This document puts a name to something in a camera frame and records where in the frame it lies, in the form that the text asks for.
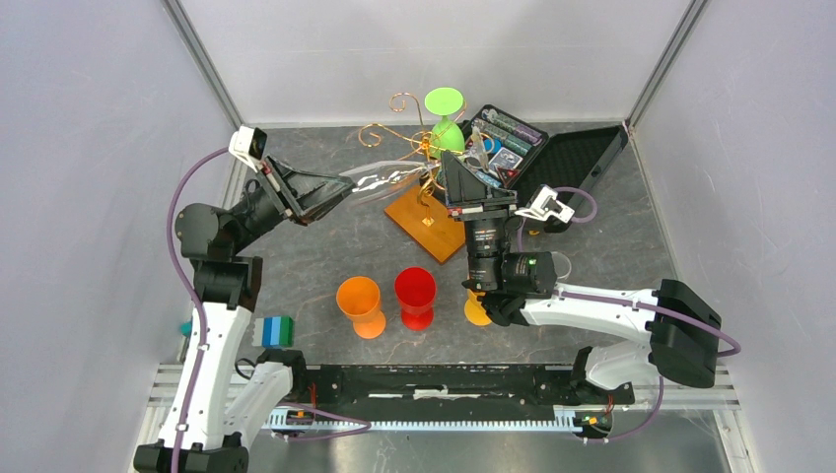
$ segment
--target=black case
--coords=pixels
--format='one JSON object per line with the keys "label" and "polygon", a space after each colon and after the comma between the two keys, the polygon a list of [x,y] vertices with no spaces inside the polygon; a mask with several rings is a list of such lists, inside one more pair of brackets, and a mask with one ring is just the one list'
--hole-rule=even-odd
{"label": "black case", "polygon": [[[512,183],[511,188],[517,192],[518,205],[525,205],[542,184],[577,187],[591,192],[612,160],[627,146],[627,142],[627,132],[621,126],[552,136]],[[584,202],[583,196],[568,192],[560,194],[558,198],[576,211]],[[537,228],[540,223],[530,224]],[[540,225],[547,233],[560,233],[566,231],[571,222],[564,224],[551,219]]]}
{"label": "black case", "polygon": [[[476,114],[473,115],[473,118],[481,118],[482,117],[482,110],[484,110],[485,108],[493,108],[493,109],[497,110],[498,112],[502,113],[503,115],[509,116],[510,118],[513,118],[514,120],[516,120],[520,123],[523,123],[525,126],[531,128],[532,130],[534,130],[536,132],[539,132],[540,134],[542,134],[545,137],[545,139],[543,141],[541,141],[539,145],[531,146],[531,149],[528,150],[528,153],[525,153],[525,156],[522,157],[522,163],[517,167],[517,170],[520,173],[517,175],[517,177],[511,179],[511,182],[509,182],[510,187],[512,189],[514,189],[515,184],[520,179],[523,178],[523,175],[525,174],[525,170],[528,169],[536,161],[537,155],[539,155],[540,152],[542,152],[546,148],[546,146],[548,146],[548,142],[549,142],[548,133],[546,133],[545,131],[537,128],[536,126],[531,126],[529,123],[526,123],[526,122],[520,120],[519,118],[516,118],[515,116],[511,115],[510,113],[507,113],[504,110],[502,110],[501,108],[498,108],[498,107],[496,107],[496,106],[494,106],[490,103],[488,103],[487,105],[484,105],[481,108],[479,108],[479,111],[477,111]],[[461,133],[464,134],[464,140],[465,141],[467,141],[470,138],[470,123],[473,121],[473,118],[471,118],[471,119],[469,119],[469,120],[467,120],[467,121],[465,121],[465,122],[463,122],[459,125],[459,127],[461,128]]]}

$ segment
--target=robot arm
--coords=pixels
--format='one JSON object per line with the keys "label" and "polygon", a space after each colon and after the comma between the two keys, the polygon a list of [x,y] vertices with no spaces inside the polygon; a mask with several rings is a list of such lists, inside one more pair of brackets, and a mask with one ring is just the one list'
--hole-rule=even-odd
{"label": "robot arm", "polygon": [[[203,327],[194,316],[174,406],[160,440],[139,446],[134,456],[134,467],[142,473],[170,471],[177,435],[182,436],[180,471],[246,471],[248,448],[269,412],[307,387],[309,374],[299,352],[268,350],[259,357],[244,392],[225,406],[235,356],[261,286],[261,258],[241,257],[240,252],[285,220],[299,225],[319,220],[356,188],[350,177],[302,172],[263,156],[265,144],[266,135],[248,127],[230,143],[230,152],[255,172],[258,183],[242,202],[228,210],[191,204],[175,218],[174,232],[181,254],[194,267],[194,288],[206,311],[208,333],[201,344]],[[585,394],[574,396],[581,399],[577,402],[594,403],[625,382],[658,373],[690,386],[713,385],[719,340],[652,309],[672,309],[719,328],[720,318],[690,289],[677,281],[641,291],[557,284],[551,254],[510,252],[504,225],[515,213],[568,220],[571,209],[544,187],[518,212],[515,192],[485,184],[453,156],[443,155],[442,162],[450,214],[465,227],[468,279],[462,284],[484,293],[480,301],[493,322],[565,325],[626,340],[579,352],[571,381],[561,385]],[[200,374],[190,386],[199,352]],[[187,391],[193,395],[187,423],[180,424],[177,409]]]}
{"label": "robot arm", "polygon": [[690,288],[672,280],[642,291],[557,284],[550,253],[511,252],[505,235],[513,215],[571,218],[556,204],[556,194],[541,187],[527,208],[518,210],[513,191],[486,184],[453,156],[442,159],[448,209],[464,222],[468,279],[462,285],[484,293],[479,299],[494,323],[564,325],[626,339],[578,354],[578,382],[600,389],[659,374],[687,386],[714,385],[718,338],[652,309],[670,309],[719,329],[721,319]]}
{"label": "robot arm", "polygon": [[[208,333],[201,345],[198,334],[203,327],[195,310],[174,406],[160,440],[137,448],[134,467],[140,472],[170,470],[177,434],[182,435],[179,463],[184,471],[246,471],[255,434],[276,404],[300,387],[291,368],[293,357],[267,351],[244,392],[226,408],[236,353],[261,288],[261,258],[239,253],[285,220],[307,225],[321,219],[355,184],[349,177],[292,169],[263,156],[265,145],[264,132],[248,127],[230,142],[230,153],[255,171],[258,182],[244,200],[229,210],[191,204],[175,218],[180,253],[194,268],[194,289],[206,312]],[[189,388],[199,351],[200,374]],[[189,390],[193,394],[187,423],[180,424],[177,409]]]}

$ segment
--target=wooden base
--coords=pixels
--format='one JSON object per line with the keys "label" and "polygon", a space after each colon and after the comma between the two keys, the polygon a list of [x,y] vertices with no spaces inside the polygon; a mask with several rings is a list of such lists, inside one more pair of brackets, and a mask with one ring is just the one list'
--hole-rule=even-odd
{"label": "wooden base", "polygon": [[424,223],[427,207],[418,203],[421,188],[416,185],[403,193],[384,210],[385,213],[412,239],[444,264],[464,245],[464,224],[453,220],[447,213],[447,207],[432,196],[424,198],[430,206],[430,218],[433,224]]}

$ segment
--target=gray table surface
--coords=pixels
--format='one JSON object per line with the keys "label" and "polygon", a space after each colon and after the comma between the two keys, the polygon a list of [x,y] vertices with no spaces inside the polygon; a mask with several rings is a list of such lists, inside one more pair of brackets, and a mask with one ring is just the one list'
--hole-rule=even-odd
{"label": "gray table surface", "polygon": [[[549,133],[598,126],[603,124],[540,125]],[[384,136],[376,148],[364,148],[356,132],[344,127],[270,130],[268,152],[299,169],[341,172],[409,151],[391,136]],[[632,147],[615,159],[592,194],[599,204],[595,220],[559,235],[526,235],[525,249],[567,254],[573,264],[567,281],[571,284],[642,289],[672,277]],[[568,327],[470,324],[462,311],[464,249],[439,265],[383,214],[388,202],[340,206],[309,228],[282,224],[247,251],[264,257],[255,316],[293,316],[294,348],[304,352],[309,364],[570,364],[580,348],[615,341]],[[585,206],[579,212],[588,210]],[[436,319],[422,332],[400,323],[392,289],[395,276],[409,266],[426,268],[438,283]],[[383,293],[387,326],[375,340],[357,337],[334,300],[339,285],[357,275],[377,281]],[[259,351],[244,338],[242,355]],[[615,432],[629,430],[645,415],[619,413]],[[584,447],[565,435],[536,433],[369,433],[292,446],[260,435],[250,454],[253,472],[729,471],[711,413],[699,412],[662,413],[642,435],[605,447]]]}
{"label": "gray table surface", "polygon": [[[574,131],[597,124],[547,123],[549,133]],[[411,134],[416,127],[395,127]],[[294,167],[341,172],[410,150],[393,136],[383,135],[375,148],[357,141],[357,128],[301,128],[268,131],[267,152]],[[642,289],[671,277],[672,269],[647,188],[632,147],[616,157],[593,190],[598,215],[563,234],[525,235],[526,250],[558,250],[572,260],[567,280],[608,289]],[[393,223],[383,208],[391,202],[338,206],[307,228],[281,224],[245,254],[264,257],[261,294],[255,316],[291,315],[295,346],[310,364],[391,363],[571,363],[579,349],[609,344],[606,335],[568,327],[478,327],[464,317],[466,251],[440,265]],[[579,209],[584,215],[587,204]],[[436,279],[435,320],[414,332],[400,321],[393,283],[410,266],[421,266]],[[368,276],[381,288],[386,330],[363,340],[336,305],[340,284],[352,276]],[[242,356],[254,356],[244,338]]]}

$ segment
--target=white wall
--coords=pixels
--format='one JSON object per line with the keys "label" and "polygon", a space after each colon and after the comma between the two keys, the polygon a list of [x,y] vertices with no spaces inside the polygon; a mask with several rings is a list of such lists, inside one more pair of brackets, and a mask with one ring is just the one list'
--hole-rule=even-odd
{"label": "white wall", "polygon": [[0,470],[125,471],[186,318],[169,199],[232,130],[160,2],[0,12]]}
{"label": "white wall", "polygon": [[249,123],[415,122],[460,88],[529,119],[625,118],[688,0],[182,0]]}
{"label": "white wall", "polygon": [[763,471],[833,471],[836,4],[714,1],[639,123],[681,277],[729,360]]}

